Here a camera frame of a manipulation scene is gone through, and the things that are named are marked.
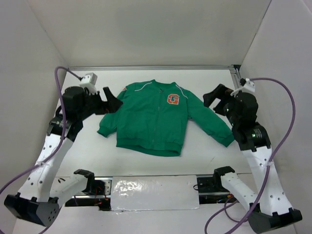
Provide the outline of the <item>green jacket with white lining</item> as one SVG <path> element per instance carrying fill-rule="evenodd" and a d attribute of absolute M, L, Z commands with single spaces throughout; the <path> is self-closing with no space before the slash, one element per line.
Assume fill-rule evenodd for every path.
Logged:
<path fill-rule="evenodd" d="M 97 133 L 103 137 L 116 134 L 119 148 L 153 156 L 180 156 L 189 120 L 225 147 L 234 141 L 228 125 L 175 82 L 135 82 L 125 86 L 117 98 L 123 105 L 103 117 Z"/>

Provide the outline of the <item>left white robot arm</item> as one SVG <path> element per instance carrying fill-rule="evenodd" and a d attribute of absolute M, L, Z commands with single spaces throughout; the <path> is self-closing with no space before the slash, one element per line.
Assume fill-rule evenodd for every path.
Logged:
<path fill-rule="evenodd" d="M 106 100 L 99 91 L 71 86 L 66 88 L 60 106 L 50 120 L 42 151 L 28 173 L 28 178 L 15 195 L 7 195 L 5 207 L 18 219 L 49 227 L 61 207 L 75 194 L 86 195 L 96 190 L 93 172 L 77 169 L 73 175 L 53 187 L 56 174 L 67 152 L 83 128 L 83 121 L 92 115 L 116 112 L 122 101 L 108 87 L 103 88 Z"/>

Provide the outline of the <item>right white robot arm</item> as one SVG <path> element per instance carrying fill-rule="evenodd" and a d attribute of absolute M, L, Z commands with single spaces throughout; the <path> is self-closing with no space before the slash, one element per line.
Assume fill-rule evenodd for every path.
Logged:
<path fill-rule="evenodd" d="M 248 161 L 258 192 L 242 182 L 230 166 L 214 171 L 214 188 L 218 191 L 226 189 L 236 198 L 248 213 L 245 220 L 257 234 L 301 221 L 302 214 L 288 201 L 271 160 L 273 150 L 268 133 L 256 121 L 258 103 L 255 96 L 219 84 L 204 94 L 203 99 L 206 107 L 215 99 L 220 100 L 213 110 L 225 116 L 231 124 L 235 141 Z"/>

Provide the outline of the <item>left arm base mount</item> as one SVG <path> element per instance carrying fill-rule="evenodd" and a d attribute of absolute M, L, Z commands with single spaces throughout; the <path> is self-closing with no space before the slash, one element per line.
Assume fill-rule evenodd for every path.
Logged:
<path fill-rule="evenodd" d="M 98 207 L 110 210 L 112 177 L 95 177 L 89 192 L 79 192 L 65 203 L 65 207 Z"/>

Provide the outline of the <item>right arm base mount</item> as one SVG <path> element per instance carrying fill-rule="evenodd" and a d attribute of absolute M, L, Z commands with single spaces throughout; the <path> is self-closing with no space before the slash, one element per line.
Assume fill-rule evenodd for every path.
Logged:
<path fill-rule="evenodd" d="M 193 189 L 198 192 L 199 204 L 224 204 L 228 198 L 230 202 L 236 201 L 230 192 L 219 187 L 212 175 L 197 175 Z"/>

